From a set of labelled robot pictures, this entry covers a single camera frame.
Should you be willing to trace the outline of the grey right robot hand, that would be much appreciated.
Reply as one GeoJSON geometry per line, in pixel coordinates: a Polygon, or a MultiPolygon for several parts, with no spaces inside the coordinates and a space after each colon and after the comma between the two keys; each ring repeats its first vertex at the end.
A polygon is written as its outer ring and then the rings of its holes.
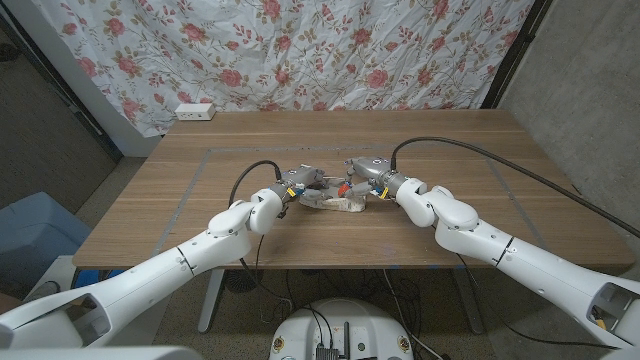
{"type": "Polygon", "coordinates": [[[405,179],[391,169],[391,161],[381,157],[348,159],[346,180],[351,185],[345,196],[360,196],[375,192],[380,198],[394,198],[405,179]]]}

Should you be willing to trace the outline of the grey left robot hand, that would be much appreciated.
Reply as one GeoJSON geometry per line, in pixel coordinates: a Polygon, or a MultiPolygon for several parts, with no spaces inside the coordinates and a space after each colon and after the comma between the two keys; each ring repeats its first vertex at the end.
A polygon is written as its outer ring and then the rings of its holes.
{"type": "Polygon", "coordinates": [[[307,200],[324,199],[326,195],[325,171],[310,165],[301,164],[281,175],[284,195],[289,198],[302,197],[307,200]]]}

